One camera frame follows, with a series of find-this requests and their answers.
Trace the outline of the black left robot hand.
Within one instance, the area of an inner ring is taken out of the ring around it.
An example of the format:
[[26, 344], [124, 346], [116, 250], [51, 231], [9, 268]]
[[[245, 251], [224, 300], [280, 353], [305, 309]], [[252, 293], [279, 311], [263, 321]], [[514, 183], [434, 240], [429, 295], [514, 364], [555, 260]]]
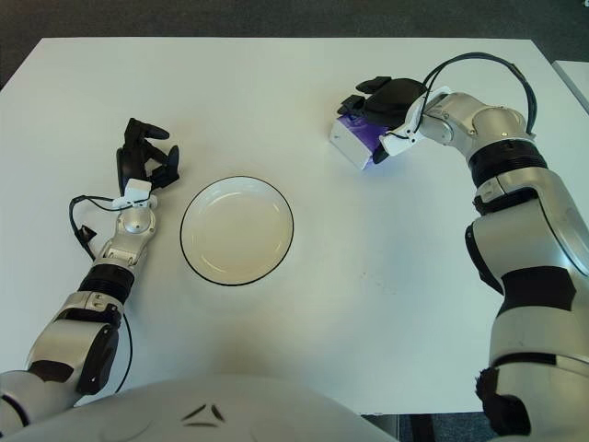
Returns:
[[166, 154], [149, 142], [168, 138], [165, 129], [135, 118], [128, 121], [124, 143], [116, 152], [121, 195], [130, 179], [148, 181], [153, 189], [163, 189], [179, 179], [179, 147], [172, 146]]

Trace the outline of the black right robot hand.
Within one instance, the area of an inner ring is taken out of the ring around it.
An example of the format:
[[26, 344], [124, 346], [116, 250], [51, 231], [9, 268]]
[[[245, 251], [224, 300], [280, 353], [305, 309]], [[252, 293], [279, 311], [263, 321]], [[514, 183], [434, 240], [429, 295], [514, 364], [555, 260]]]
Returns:
[[426, 87], [413, 79], [377, 76], [356, 89], [359, 93], [338, 108], [329, 140], [357, 168], [365, 169], [416, 141], [415, 120]]

